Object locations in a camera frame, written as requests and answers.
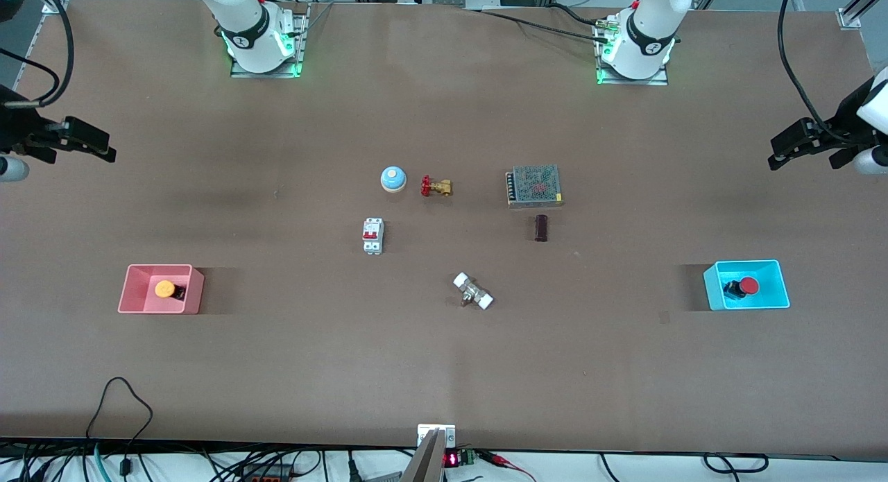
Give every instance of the green led light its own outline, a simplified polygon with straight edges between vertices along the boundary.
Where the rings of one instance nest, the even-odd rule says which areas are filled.
[[[273,31],[272,36],[278,42],[280,53],[283,53],[283,55],[291,55],[293,53],[293,39],[291,37],[287,37],[286,43],[284,43],[284,37],[280,36],[280,33],[277,33],[277,31]]]

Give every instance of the pink bin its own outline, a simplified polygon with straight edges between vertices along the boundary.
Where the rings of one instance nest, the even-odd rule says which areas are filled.
[[[185,287],[185,299],[159,298],[155,286],[162,280]],[[203,294],[203,274],[188,264],[133,264],[126,268],[121,314],[197,314]]]

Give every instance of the white robotic arm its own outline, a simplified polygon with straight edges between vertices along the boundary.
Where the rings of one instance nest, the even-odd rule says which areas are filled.
[[[835,150],[833,169],[852,163],[864,175],[888,173],[888,68],[865,81],[841,101],[824,130],[812,118],[802,118],[771,138],[771,170],[796,157]]]
[[[608,21],[616,21],[616,31],[605,33],[610,42],[601,59],[630,80],[646,80],[669,61],[675,45],[675,32],[692,0],[638,0],[637,7],[625,8]]]
[[[228,53],[244,70],[262,74],[296,53],[293,12],[258,0],[201,0],[219,22]]]

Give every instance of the table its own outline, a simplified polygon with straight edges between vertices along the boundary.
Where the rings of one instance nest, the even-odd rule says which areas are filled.
[[[336,5],[298,80],[230,80],[199,1],[70,15],[75,75],[43,113],[107,130],[118,162],[0,188],[3,434],[82,435],[124,375],[152,438],[410,445],[453,422],[483,447],[888,454],[888,188],[825,156],[768,170],[805,114],[775,14],[689,14],[669,87],[597,86],[587,42],[448,7]],[[789,15],[786,40],[824,114],[871,74],[834,15]],[[57,19],[33,58],[61,71]],[[541,244],[504,172],[549,163]],[[388,165],[408,190],[380,189]],[[422,198],[425,173],[454,195]],[[702,270],[745,258],[781,261],[791,309],[707,311]],[[203,315],[117,314],[142,263],[199,267]],[[460,271],[491,309],[459,307]],[[96,435],[129,437],[144,413],[111,395]]]

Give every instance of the metal bracket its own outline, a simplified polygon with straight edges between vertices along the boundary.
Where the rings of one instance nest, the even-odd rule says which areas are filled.
[[[70,1],[71,0],[61,0],[61,5],[65,8],[65,10],[67,10],[67,4],[69,4]],[[58,14],[58,9],[55,8],[55,4],[50,5],[44,2],[44,8],[40,11],[40,13],[43,15],[54,15]]]
[[[843,8],[835,11],[835,17],[838,19],[838,26],[841,29],[845,31],[860,30],[860,20],[857,17],[849,20]]]
[[[447,436],[448,449],[456,447],[456,425],[439,425],[437,423],[420,423],[416,426],[416,445],[422,444],[422,440],[432,429],[442,429]]]
[[[860,17],[874,7],[879,0],[852,0],[838,9],[838,24],[843,30],[859,30]]]

